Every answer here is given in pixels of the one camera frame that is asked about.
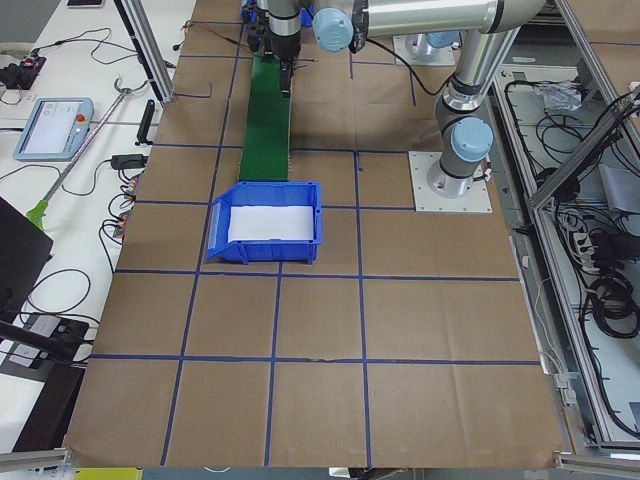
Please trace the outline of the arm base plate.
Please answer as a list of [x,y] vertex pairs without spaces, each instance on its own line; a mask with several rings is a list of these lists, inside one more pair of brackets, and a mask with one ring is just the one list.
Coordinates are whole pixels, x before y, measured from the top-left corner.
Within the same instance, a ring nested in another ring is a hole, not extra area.
[[461,44],[459,31],[399,35],[393,37],[394,51],[410,65],[448,67],[456,63],[453,48]]
[[447,176],[440,152],[409,151],[415,210],[437,214],[490,214],[487,182],[478,166],[468,179]]

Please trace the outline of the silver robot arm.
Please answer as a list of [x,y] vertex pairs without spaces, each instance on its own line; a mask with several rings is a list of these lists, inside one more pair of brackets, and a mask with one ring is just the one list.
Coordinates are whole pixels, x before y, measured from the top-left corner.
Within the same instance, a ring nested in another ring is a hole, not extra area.
[[375,37],[464,31],[455,72],[436,102],[444,149],[428,174],[438,195],[464,196],[491,149],[491,127],[474,115],[520,27],[542,1],[314,1],[313,31],[326,51],[361,50]]
[[301,49],[300,10],[313,4],[305,0],[264,0],[257,6],[268,20],[267,39],[279,59],[279,86],[284,98],[291,96],[291,79],[296,57]]

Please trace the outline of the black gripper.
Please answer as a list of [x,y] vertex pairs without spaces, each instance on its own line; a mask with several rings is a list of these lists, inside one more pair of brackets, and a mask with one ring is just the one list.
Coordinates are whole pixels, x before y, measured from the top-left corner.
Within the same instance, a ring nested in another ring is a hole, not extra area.
[[284,98],[291,96],[291,63],[300,54],[300,37],[264,37],[262,54],[267,59],[277,58],[279,67],[279,88]]

